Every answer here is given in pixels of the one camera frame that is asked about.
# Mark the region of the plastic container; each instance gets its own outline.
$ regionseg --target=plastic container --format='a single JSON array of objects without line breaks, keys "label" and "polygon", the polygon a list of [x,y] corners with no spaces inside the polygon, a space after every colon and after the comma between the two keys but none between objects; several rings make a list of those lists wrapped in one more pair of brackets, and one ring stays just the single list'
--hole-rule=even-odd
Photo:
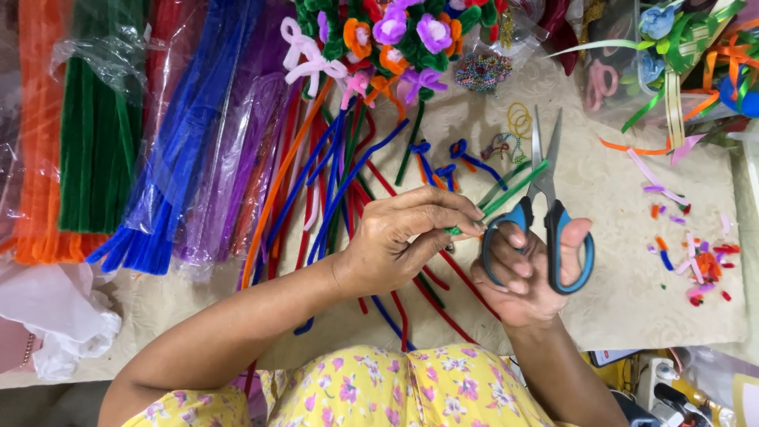
[{"label": "plastic container", "polygon": [[[638,32],[640,17],[641,3],[639,0],[634,2],[609,0],[603,9],[603,16],[588,26],[588,39],[590,42],[627,39],[639,43],[641,41],[641,35]],[[584,65],[586,86],[582,96],[584,108],[589,118],[621,128],[639,109],[657,95],[655,89],[650,89],[644,83],[642,69],[638,66],[642,61],[643,54],[643,51],[625,47],[596,48],[587,51]],[[596,61],[601,65],[613,68],[618,81],[616,90],[610,90],[613,94],[599,96],[599,98],[603,98],[599,103],[598,101],[594,102],[593,97],[589,96],[589,91],[593,90],[595,86],[591,79],[591,70]],[[630,76],[634,77],[633,82],[631,84],[622,83],[624,76],[628,76],[627,80],[630,80]],[[609,73],[606,72],[604,77],[606,82],[602,89],[611,87],[613,84]],[[680,98],[682,100],[682,112],[685,115],[708,98],[708,95],[681,93]],[[666,131],[664,104],[664,100],[659,101],[651,111],[638,120],[638,123],[644,123],[646,126],[663,126]],[[697,115],[688,120],[688,124],[721,119],[735,114],[735,111],[719,104],[709,114]]]}]

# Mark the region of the purple pipe cleaner flower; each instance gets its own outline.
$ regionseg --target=purple pipe cleaner flower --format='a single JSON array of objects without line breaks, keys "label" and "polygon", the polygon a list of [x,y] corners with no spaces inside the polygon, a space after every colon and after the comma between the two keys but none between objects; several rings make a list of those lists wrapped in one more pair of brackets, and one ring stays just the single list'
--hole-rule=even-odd
[{"label": "purple pipe cleaner flower", "polygon": [[427,87],[432,90],[446,90],[448,85],[440,83],[438,80],[442,76],[442,73],[433,70],[432,68],[425,68],[421,73],[417,73],[412,70],[411,67],[406,68],[401,74],[401,79],[411,83],[411,90],[406,94],[406,103],[410,104],[411,101],[419,94],[419,89]]},{"label": "purple pipe cleaner flower", "polygon": [[385,16],[374,24],[372,29],[374,39],[384,45],[394,45],[401,41],[406,34],[406,13],[402,8],[391,4],[385,11]]},{"label": "purple pipe cleaner flower", "polygon": [[427,48],[433,54],[449,47],[451,40],[451,27],[445,22],[436,21],[431,14],[422,15],[422,19],[417,24],[417,33]]},{"label": "purple pipe cleaner flower", "polygon": [[317,15],[317,23],[319,23],[319,40],[322,43],[327,43],[329,38],[329,25],[327,25],[327,14],[324,11],[320,11]]}]

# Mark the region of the table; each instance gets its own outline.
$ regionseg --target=table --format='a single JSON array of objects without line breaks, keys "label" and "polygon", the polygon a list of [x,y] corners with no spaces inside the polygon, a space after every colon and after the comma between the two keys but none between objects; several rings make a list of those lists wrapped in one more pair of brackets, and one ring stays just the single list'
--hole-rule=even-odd
[{"label": "table", "polygon": [[[443,81],[452,85],[449,73]],[[434,166],[441,166],[450,163],[448,147],[459,138],[467,138],[468,152],[477,155],[495,134],[507,131],[505,111],[513,102],[522,102],[530,108],[534,104],[540,106],[541,131],[546,141],[550,139],[558,108],[564,109],[556,193],[574,217],[585,216],[594,221],[592,232],[596,242],[596,267],[591,281],[570,299],[562,313],[579,349],[662,348],[729,343],[747,337],[741,269],[726,270],[720,281],[721,287],[732,295],[731,302],[714,293],[696,308],[685,298],[690,287],[687,279],[665,271],[659,257],[646,249],[656,235],[662,236],[671,247],[672,262],[677,263],[685,256],[680,242],[685,240],[686,230],[705,239],[721,235],[720,214],[730,218],[736,215],[728,153],[717,147],[699,146],[675,167],[669,167],[669,158],[645,159],[666,185],[693,202],[686,226],[666,218],[654,221],[649,216],[652,203],[664,202],[670,209],[676,209],[674,203],[666,202],[663,196],[643,193],[644,177],[627,154],[603,147],[598,137],[617,144],[653,148],[663,144],[659,133],[632,129],[621,135],[614,128],[590,121],[583,112],[574,78],[565,77],[549,59],[533,58],[502,84],[497,94],[498,97],[485,97],[452,85],[427,103],[420,138],[426,138],[433,146],[428,159]],[[336,111],[338,102],[334,96],[332,111]],[[413,118],[415,110],[410,113]],[[395,126],[397,114],[392,104],[381,102],[373,117],[377,137],[382,138]],[[410,127],[372,158],[389,179],[398,169]],[[500,172],[504,172],[506,165],[500,166]],[[474,201],[493,184],[484,172],[475,175],[460,168],[457,174],[462,193]],[[377,180],[369,181],[378,197],[387,196]],[[402,188],[397,189],[404,191],[419,184],[416,166],[411,163]],[[503,210],[510,209],[521,196],[514,197]],[[538,198],[534,208],[536,218],[543,217],[544,199]],[[302,204],[295,209],[292,222],[302,223]],[[540,221],[536,221],[535,230],[544,234]],[[726,241],[737,242],[738,238],[738,227],[733,227]],[[299,239],[299,232],[289,236],[281,273],[292,270]],[[466,271],[477,256],[477,243],[470,240],[455,245],[454,257]],[[443,259],[436,256],[428,265],[452,285],[450,291],[437,290],[447,304],[448,314],[482,346],[508,354],[511,347],[497,320]],[[218,266],[209,285],[189,283],[176,274],[134,279],[134,273],[121,272],[115,280],[118,290],[114,295],[120,302],[117,309],[124,313],[123,330],[103,357],[82,361],[71,380],[113,378],[129,358],[162,331],[229,295],[237,282],[238,268],[235,261]],[[399,295],[411,322],[410,339],[417,347],[462,341],[415,286],[409,283],[399,290]],[[399,321],[392,299],[380,298],[390,315]],[[258,368],[294,368],[325,352],[359,343],[399,350],[400,340],[370,302],[369,307],[369,314],[362,315],[358,303],[349,301],[318,315],[312,331],[299,337],[286,334],[258,362]],[[33,375],[0,376],[0,387],[38,383]]]}]

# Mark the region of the power strip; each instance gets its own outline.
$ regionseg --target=power strip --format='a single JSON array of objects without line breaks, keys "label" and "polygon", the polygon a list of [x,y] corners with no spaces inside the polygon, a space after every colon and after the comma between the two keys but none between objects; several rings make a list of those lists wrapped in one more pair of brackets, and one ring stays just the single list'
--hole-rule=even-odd
[{"label": "power strip", "polygon": [[661,357],[653,353],[643,353],[640,355],[641,371],[638,383],[638,390],[635,393],[636,403],[648,412],[651,412],[653,406],[659,400],[653,395],[653,388],[657,384],[672,386],[672,379],[675,378],[675,363],[671,359]]}]

